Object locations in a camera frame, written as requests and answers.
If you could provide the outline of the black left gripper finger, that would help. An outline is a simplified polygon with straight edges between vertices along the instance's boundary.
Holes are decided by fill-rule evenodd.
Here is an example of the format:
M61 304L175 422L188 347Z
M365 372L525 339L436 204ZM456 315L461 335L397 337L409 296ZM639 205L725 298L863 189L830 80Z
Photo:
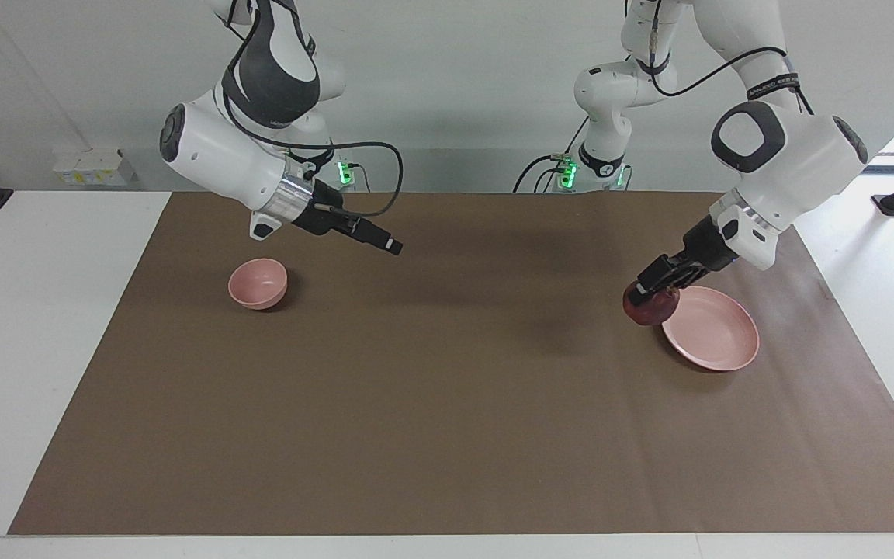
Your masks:
M700 264L656 264L653 268L652 293L686 289L709 274L709 270Z
M659 255L636 277L632 287L635 300L650 300L660 291L674 286L685 274L685 264L680 258Z

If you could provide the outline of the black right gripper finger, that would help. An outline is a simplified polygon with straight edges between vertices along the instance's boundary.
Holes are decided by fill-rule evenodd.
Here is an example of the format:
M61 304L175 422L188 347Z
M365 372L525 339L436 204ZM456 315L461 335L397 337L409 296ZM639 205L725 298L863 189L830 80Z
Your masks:
M377 227L371 220L365 218L355 220L355 225L352 226L352 238L379 250L402 250L404 247L382 227Z
M381 227L356 227L351 238L359 243L372 245L391 255L400 255L402 244Z

